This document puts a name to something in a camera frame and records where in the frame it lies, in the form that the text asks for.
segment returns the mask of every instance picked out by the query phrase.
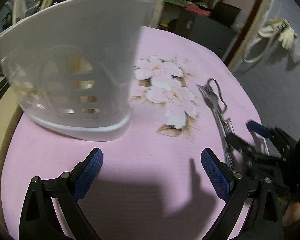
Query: blue gripper pad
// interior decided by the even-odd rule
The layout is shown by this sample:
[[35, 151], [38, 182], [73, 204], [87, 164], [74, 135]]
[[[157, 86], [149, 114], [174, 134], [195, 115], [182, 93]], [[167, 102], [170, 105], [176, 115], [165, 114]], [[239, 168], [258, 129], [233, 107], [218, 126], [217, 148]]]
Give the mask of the blue gripper pad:
[[96, 152], [94, 153], [92, 158], [88, 161], [87, 165], [83, 168], [83, 171], [80, 173], [80, 175], [74, 182], [74, 191], [72, 197], [75, 202], [85, 197], [94, 178], [96, 177], [97, 173], [100, 171], [102, 163], [103, 163], [102, 151], [100, 149], [96, 149]]
[[221, 164], [211, 149], [206, 148], [202, 151], [201, 164], [206, 171], [218, 197], [227, 203], [231, 196], [230, 182], [226, 179], [216, 162], [219, 162], [219, 165]]
[[257, 122], [252, 121], [252, 120], [247, 122], [246, 125], [247, 125], [248, 130], [257, 133], [257, 134], [261, 135], [264, 138], [271, 138], [270, 129], [264, 127], [263, 125], [258, 124]]

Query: silver bolt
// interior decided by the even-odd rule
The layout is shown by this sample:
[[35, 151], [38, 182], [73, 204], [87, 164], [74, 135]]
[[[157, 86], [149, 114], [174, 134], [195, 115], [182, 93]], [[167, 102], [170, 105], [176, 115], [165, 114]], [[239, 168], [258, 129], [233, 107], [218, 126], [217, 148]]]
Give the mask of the silver bolt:
[[32, 181], [32, 182], [37, 182], [37, 181], [38, 181], [38, 179], [39, 179], [39, 177], [38, 177], [38, 176], [34, 176], [34, 177], [31, 179], [31, 181]]
[[69, 175], [70, 175], [70, 173], [66, 171], [66, 172], [61, 174], [61, 178], [66, 179], [66, 178], [69, 177]]
[[271, 179], [268, 178], [268, 177], [265, 177], [265, 182], [266, 182], [266, 183], [271, 183]]
[[237, 178], [237, 179], [242, 179], [242, 174], [240, 173], [240, 172], [236, 172], [235, 174], [234, 174], [234, 176]]

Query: table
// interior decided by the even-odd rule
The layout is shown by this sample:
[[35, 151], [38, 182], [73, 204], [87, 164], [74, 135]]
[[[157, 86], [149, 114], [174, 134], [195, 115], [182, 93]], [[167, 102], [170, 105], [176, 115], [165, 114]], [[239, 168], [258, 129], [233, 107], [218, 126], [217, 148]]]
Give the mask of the table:
[[[115, 141], [58, 135], [23, 114], [1, 184], [4, 218], [15, 239], [31, 178], [52, 179], [71, 171], [94, 147], [103, 151], [103, 166], [79, 205], [102, 239], [199, 240], [218, 217], [225, 202], [217, 198], [200, 156], [210, 147], [221, 161], [224, 157], [212, 112], [196, 84], [204, 85], [210, 77], [218, 81], [228, 104], [226, 117], [231, 117], [235, 133], [251, 144], [245, 123], [260, 122], [255, 107], [222, 61], [190, 40], [143, 27], [137, 59], [132, 125]], [[166, 73], [173, 75], [170, 81]], [[239, 170], [240, 155], [235, 156]], [[231, 237], [239, 233], [247, 211], [245, 205]], [[59, 211], [58, 216], [70, 236]]]

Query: translucent white container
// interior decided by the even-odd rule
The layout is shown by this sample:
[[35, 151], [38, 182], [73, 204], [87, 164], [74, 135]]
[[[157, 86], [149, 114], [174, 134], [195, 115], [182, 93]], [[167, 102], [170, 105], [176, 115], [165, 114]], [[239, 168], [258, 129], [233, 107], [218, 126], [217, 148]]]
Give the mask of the translucent white container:
[[68, 0], [0, 34], [0, 59], [28, 117], [90, 141], [128, 128], [129, 86], [153, 0]]

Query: gray floor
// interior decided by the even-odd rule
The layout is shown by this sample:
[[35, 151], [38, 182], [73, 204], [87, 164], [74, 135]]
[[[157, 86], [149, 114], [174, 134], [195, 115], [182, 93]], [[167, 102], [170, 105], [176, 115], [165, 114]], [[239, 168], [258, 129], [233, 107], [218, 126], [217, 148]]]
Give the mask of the gray floor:
[[[294, 0], [275, 0], [269, 18], [285, 18], [300, 35], [300, 8]], [[278, 126], [295, 139], [300, 135], [300, 63], [276, 41], [256, 64], [242, 63], [233, 72], [266, 126]], [[268, 144], [270, 153], [276, 152]]]

